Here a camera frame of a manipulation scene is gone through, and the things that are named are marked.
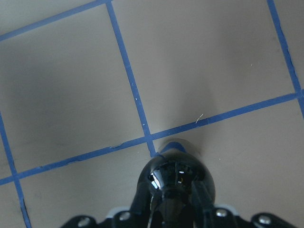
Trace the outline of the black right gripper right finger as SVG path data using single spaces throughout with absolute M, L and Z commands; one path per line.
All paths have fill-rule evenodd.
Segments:
M 193 181 L 191 183 L 191 204 L 194 210 L 194 222 L 198 228 L 208 228 L 210 213 L 214 209 L 215 187 L 213 183 Z

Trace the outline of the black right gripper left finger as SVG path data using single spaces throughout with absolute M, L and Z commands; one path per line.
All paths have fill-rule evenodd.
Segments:
M 151 216 L 152 194 L 149 187 L 138 188 L 129 209 L 135 228 L 147 228 Z

